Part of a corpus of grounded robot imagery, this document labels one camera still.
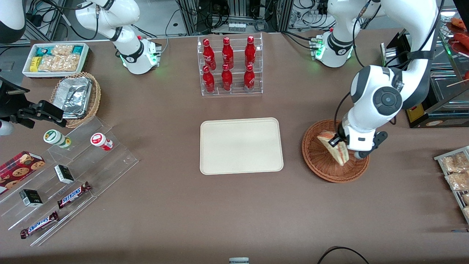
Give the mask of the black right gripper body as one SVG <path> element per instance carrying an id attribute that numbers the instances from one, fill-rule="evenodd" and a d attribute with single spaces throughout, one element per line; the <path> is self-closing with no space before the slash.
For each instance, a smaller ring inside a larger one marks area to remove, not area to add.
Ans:
<path id="1" fill-rule="evenodd" d="M 0 82 L 0 118 L 1 120 L 10 120 L 11 115 L 30 106 L 30 102 L 25 97 L 25 94 L 30 90 L 15 85 L 3 77 L 0 78 Z"/>

